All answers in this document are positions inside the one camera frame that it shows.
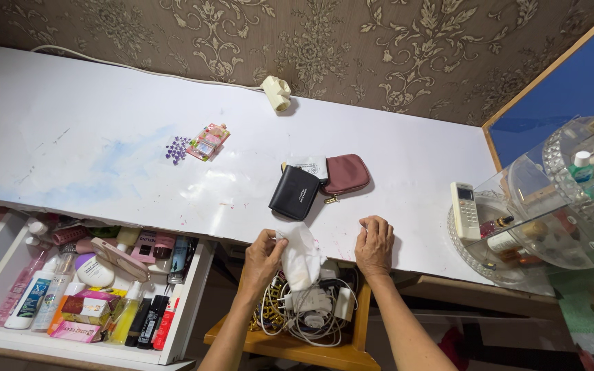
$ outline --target green mat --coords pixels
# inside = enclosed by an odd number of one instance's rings
[[[594,333],[594,268],[549,275],[571,333]]]

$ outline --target pink phone case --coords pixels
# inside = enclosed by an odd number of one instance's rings
[[[137,281],[150,281],[151,271],[140,261],[117,249],[114,245],[108,244],[101,238],[93,238],[91,244],[96,254],[129,274],[132,274]]]

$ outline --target blue panel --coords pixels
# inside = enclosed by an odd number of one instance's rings
[[[509,165],[576,115],[594,115],[594,36],[490,128],[501,165]]]

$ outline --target tissue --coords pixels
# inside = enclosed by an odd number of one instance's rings
[[[276,237],[288,239],[281,265],[290,288],[293,292],[308,289],[318,280],[320,266],[327,260],[316,249],[313,234],[304,223],[290,223],[277,229]]]

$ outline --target phone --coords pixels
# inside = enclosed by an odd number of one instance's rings
[[[137,281],[143,283],[151,280],[151,271],[144,263],[117,249],[116,246],[108,244],[105,240],[97,237],[91,240],[91,245],[93,245],[93,251],[98,256],[132,274]]]
[[[458,237],[466,241],[481,239],[481,227],[478,224],[478,211],[473,197],[473,186],[454,181],[451,183],[453,196],[453,214]]]

